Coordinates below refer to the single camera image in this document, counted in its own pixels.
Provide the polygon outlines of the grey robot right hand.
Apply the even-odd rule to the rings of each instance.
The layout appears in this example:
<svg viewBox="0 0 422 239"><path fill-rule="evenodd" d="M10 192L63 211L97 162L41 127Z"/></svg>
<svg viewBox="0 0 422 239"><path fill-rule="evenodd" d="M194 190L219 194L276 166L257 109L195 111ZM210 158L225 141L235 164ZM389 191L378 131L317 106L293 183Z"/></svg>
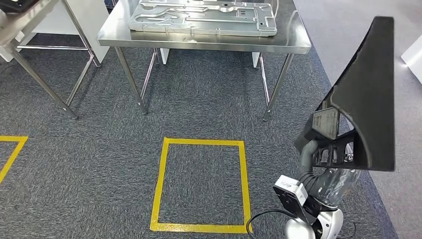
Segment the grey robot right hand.
<svg viewBox="0 0 422 239"><path fill-rule="evenodd" d="M308 142L301 150L298 180L307 193L327 207L336 208L356 183L360 171L355 169L326 168L314 173L313 154L318 149L316 140Z"/></svg>

